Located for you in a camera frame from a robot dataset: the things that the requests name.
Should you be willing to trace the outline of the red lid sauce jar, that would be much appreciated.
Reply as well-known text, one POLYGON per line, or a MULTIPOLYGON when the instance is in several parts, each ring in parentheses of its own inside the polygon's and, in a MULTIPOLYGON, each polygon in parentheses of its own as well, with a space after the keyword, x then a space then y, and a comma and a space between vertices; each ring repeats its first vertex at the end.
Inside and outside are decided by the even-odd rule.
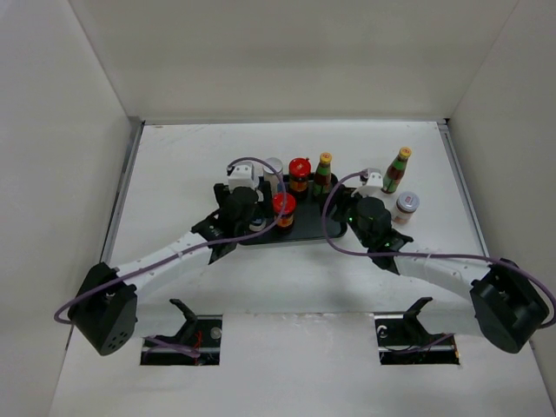
POLYGON ((307 158, 296 157, 288 165, 288 192, 296 200, 304 200, 308 196, 308 180, 311 164, 307 158))
POLYGON ((289 193, 276 194, 272 201, 275 214, 275 228, 278 233, 287 234, 295 225, 297 202, 289 193))

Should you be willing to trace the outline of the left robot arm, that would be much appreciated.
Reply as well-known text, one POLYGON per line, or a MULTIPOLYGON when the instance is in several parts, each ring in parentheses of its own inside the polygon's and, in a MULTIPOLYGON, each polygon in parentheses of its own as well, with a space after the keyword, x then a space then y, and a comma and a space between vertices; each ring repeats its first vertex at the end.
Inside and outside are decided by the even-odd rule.
POLYGON ((85 276, 68 311, 69 322, 101 355, 113 354, 133 335, 140 300, 187 273, 205 268, 258 237, 249 224, 272 208, 271 186, 224 190, 219 208, 168 246, 119 267, 102 261, 85 276))

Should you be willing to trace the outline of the green sauce bottle yellow cap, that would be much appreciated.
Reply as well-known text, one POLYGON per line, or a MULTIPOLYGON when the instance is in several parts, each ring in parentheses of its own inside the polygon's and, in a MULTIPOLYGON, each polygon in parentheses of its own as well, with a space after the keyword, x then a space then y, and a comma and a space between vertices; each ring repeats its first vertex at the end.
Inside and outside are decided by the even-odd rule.
POLYGON ((332 184, 331 162, 332 155, 330 153, 321 153, 319 163, 314 172, 312 187, 313 198, 327 195, 330 192, 332 184))

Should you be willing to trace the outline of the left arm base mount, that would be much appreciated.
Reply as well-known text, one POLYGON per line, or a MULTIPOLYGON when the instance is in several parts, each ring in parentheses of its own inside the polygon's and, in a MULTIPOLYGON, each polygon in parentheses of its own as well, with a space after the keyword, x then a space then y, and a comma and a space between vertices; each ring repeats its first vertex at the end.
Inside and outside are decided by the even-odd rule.
POLYGON ((170 334, 149 335, 143 340, 142 366, 218 366, 221 359, 222 315, 197 315, 179 299, 170 299, 183 318, 170 334))

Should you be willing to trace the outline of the spice jar silver lid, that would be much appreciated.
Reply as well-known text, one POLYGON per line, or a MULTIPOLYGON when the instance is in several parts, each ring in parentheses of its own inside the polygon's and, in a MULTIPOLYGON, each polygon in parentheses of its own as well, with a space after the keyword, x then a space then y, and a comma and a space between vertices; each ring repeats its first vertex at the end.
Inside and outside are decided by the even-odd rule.
POLYGON ((262 164, 261 190, 265 202, 272 205, 274 197, 279 195, 283 189, 283 163, 277 157, 269 157, 262 164))

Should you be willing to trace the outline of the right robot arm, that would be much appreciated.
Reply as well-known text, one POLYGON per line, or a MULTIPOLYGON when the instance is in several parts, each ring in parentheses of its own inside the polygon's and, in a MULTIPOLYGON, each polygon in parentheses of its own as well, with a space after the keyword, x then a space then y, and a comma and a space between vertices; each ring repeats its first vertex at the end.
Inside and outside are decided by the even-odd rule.
POLYGON ((362 255, 392 274, 420 279, 473 305, 472 320, 491 344, 517 354, 542 328, 549 308, 517 265, 478 255, 431 254, 393 228, 382 200, 341 186, 332 217, 354 232, 362 255))

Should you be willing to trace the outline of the spice jar blue label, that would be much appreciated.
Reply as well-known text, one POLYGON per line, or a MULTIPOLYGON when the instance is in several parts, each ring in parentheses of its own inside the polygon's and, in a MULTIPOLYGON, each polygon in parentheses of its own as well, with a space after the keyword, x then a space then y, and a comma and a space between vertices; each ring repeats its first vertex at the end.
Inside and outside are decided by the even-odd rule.
POLYGON ((264 215, 255 215, 249 222, 248 230, 251 233, 256 233, 266 228, 267 219, 264 215))

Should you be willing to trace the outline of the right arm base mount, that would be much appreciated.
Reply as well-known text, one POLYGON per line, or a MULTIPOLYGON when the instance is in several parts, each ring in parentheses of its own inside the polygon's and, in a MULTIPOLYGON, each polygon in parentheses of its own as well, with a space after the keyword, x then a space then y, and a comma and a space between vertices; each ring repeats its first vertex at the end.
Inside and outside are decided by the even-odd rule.
POLYGON ((460 364, 454 334, 429 333, 419 321, 419 314, 432 300, 432 297, 421 297, 405 311, 374 316, 381 365, 460 364))

